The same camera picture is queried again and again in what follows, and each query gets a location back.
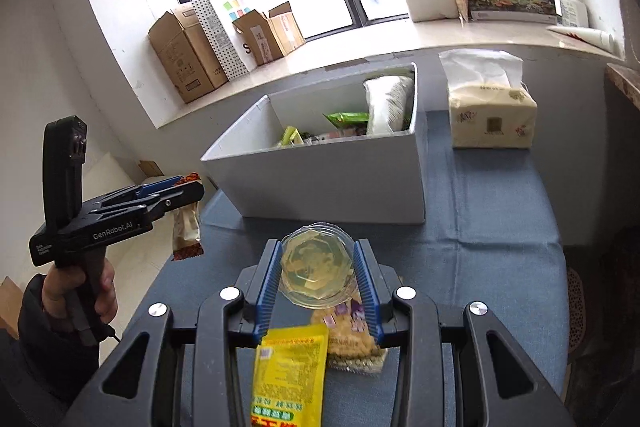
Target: black sleeve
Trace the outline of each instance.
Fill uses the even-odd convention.
[[[44,275],[36,275],[22,298],[20,350],[33,377],[70,405],[98,369],[98,346],[83,346],[75,334],[56,333],[42,308]]]

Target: table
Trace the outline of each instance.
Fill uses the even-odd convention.
[[[568,346],[566,265],[545,188],[526,150],[452,150],[449,115],[428,112],[424,225],[341,225],[368,238],[381,264],[437,303],[461,307],[484,301],[522,344],[556,393],[562,390]],[[167,262],[134,314],[164,302],[194,309],[257,264],[270,238],[303,223],[242,218],[219,192],[201,214],[205,254]],[[272,327],[307,324],[310,311],[278,295]],[[192,356],[193,348],[187,357]],[[443,349],[447,424],[454,425],[450,350]],[[254,350],[239,349],[242,399],[249,410]],[[182,395],[183,427],[190,425],[189,360]],[[398,350],[382,374],[364,377],[328,370],[323,426],[386,427],[390,423]]]

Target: open white box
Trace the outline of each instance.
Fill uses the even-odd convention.
[[[412,76],[408,130],[276,148],[287,125],[335,130],[323,116],[367,112],[362,83],[384,74]],[[420,152],[425,119],[417,115],[417,70],[352,74],[264,96],[202,157],[209,174],[246,217],[351,223],[423,223]]]

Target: person's arm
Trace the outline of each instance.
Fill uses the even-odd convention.
[[[84,282],[77,267],[52,267],[46,277],[36,275],[22,298],[18,319],[19,346],[30,373],[51,395],[70,405],[98,368],[98,346],[83,346],[66,320],[64,294]],[[113,266],[105,261],[103,292],[95,309],[104,323],[117,309]]]

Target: transparent plastic cup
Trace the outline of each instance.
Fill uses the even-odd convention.
[[[310,309],[337,306],[356,290],[354,241],[330,223],[314,223],[282,240],[280,291]]]

